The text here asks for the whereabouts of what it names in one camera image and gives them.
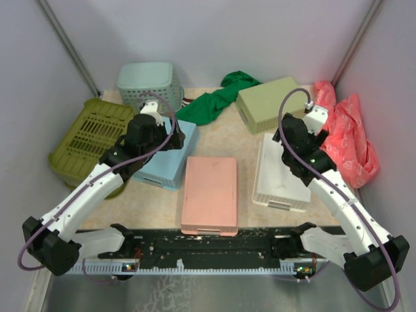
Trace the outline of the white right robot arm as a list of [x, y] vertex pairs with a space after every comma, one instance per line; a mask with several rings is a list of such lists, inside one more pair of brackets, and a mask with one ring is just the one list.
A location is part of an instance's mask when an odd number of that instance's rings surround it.
[[335, 163], [320, 147], [328, 136], [316, 118], [306, 123], [292, 114], [279, 118], [273, 140], [281, 144], [282, 163], [338, 221], [345, 238], [306, 222], [293, 229], [291, 252], [323, 256], [344, 270], [349, 282], [367, 292], [389, 278], [396, 279], [410, 250], [402, 236], [393, 236], [379, 225], [348, 188]]

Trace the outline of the light blue shallow basket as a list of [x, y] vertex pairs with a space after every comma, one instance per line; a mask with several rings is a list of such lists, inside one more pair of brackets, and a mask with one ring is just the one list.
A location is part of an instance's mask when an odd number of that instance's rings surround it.
[[185, 134], [182, 149], [158, 151], [143, 168], [133, 174], [133, 179], [168, 190], [178, 190], [185, 176], [187, 158], [192, 156], [200, 131], [195, 123], [179, 120], [179, 127]]

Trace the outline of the white plastic basket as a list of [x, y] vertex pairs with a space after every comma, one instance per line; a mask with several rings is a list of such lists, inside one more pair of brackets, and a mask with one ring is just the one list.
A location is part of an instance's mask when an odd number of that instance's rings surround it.
[[274, 209], [304, 213], [311, 202], [311, 192], [292, 175], [281, 156], [283, 147], [265, 133], [259, 145], [252, 202]]

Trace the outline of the light blue laundry basket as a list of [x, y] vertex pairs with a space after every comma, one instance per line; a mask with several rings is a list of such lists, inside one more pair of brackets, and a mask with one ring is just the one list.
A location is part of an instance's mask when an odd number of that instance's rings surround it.
[[118, 72], [116, 86], [122, 103], [136, 111], [147, 100], [152, 99], [147, 95], [149, 92], [164, 98], [175, 112], [182, 106], [184, 90], [173, 65], [169, 62], [124, 64]]

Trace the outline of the brown striped sock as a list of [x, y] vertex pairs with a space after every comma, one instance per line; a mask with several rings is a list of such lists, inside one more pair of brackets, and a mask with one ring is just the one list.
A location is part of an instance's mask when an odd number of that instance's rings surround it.
[[186, 106], [188, 106], [189, 104], [191, 104], [193, 101], [194, 101], [194, 99], [190, 99], [190, 98], [184, 97], [184, 98], [182, 99], [182, 104], [181, 104], [181, 106], [182, 106], [182, 107], [186, 107]]

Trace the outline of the pink plastic basket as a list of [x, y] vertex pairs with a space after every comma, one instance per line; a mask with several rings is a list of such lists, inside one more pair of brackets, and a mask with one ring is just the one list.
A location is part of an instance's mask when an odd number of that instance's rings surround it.
[[234, 157], [187, 158], [181, 213], [186, 235], [238, 233], [238, 170]]

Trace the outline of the olive green laundry basket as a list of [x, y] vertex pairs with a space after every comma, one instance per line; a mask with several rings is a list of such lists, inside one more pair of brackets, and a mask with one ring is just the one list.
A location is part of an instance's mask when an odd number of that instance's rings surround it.
[[48, 155], [50, 168], [70, 190], [75, 190], [99, 158], [126, 133], [134, 115], [129, 106], [97, 97], [87, 100], [58, 146]]

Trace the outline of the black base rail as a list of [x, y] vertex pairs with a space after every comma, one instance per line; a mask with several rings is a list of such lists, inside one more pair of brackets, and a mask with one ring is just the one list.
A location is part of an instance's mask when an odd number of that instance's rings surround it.
[[99, 259], [138, 259], [140, 268], [186, 269], [279, 268], [289, 259], [310, 258], [291, 239], [290, 227], [244, 227], [233, 237], [186, 235], [180, 229], [135, 229], [127, 252], [107, 252]]

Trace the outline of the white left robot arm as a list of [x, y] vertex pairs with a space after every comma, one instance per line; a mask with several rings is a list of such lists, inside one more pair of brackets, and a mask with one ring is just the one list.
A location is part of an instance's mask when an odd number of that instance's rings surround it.
[[79, 226], [112, 192], [123, 186], [158, 151], [180, 150], [185, 134], [175, 117], [167, 131], [157, 113], [137, 114], [99, 159], [90, 175], [57, 207], [22, 225], [28, 252], [54, 276], [67, 273], [80, 259], [112, 253], [123, 258], [135, 250], [133, 232], [120, 224], [79, 233]]

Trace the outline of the pink plastic bag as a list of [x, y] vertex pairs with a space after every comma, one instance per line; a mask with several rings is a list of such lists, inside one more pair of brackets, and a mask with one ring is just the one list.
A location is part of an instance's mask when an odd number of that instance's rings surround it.
[[328, 81], [313, 84], [316, 104], [328, 111], [323, 128], [329, 132], [322, 149], [331, 157], [343, 179], [354, 189], [373, 180], [380, 171], [376, 151], [368, 141], [359, 96], [338, 102]]

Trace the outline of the light green plastic basket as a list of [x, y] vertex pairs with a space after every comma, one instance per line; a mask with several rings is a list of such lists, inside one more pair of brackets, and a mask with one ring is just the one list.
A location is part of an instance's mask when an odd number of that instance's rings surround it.
[[277, 128], [281, 102], [298, 87], [292, 77], [284, 77], [241, 90], [235, 105], [249, 132], [256, 135]]

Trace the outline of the green shirt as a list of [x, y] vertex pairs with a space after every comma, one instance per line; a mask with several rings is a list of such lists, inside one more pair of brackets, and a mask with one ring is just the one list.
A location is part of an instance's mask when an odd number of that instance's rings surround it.
[[221, 89], [204, 93], [176, 112], [178, 120], [197, 126], [215, 121], [221, 113], [237, 100], [241, 90], [261, 85], [262, 82], [243, 71], [227, 74], [221, 81]]

